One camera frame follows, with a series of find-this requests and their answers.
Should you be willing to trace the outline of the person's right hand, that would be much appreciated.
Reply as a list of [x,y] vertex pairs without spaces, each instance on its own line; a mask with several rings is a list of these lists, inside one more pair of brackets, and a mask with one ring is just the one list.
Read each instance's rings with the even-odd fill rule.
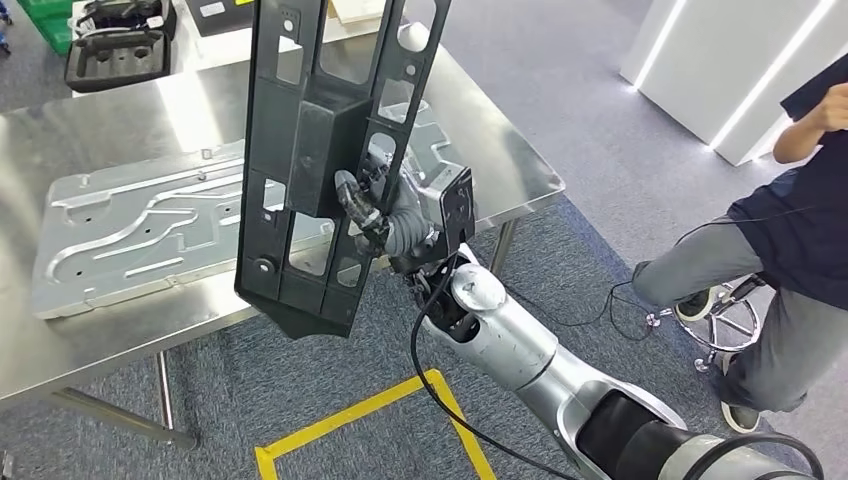
[[816,130],[835,132],[847,129],[847,89],[846,83],[828,88],[822,100],[810,112]]

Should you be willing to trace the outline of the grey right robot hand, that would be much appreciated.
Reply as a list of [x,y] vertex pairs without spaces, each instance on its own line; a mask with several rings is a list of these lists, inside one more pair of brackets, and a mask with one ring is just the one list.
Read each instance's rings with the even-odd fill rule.
[[396,181],[394,202],[388,213],[382,213],[376,202],[389,187],[393,154],[379,146],[369,146],[364,162],[365,178],[358,180],[348,170],[334,174],[335,191],[347,216],[366,236],[384,236],[386,240],[416,245],[432,231],[431,223],[422,216],[417,189],[401,169]]

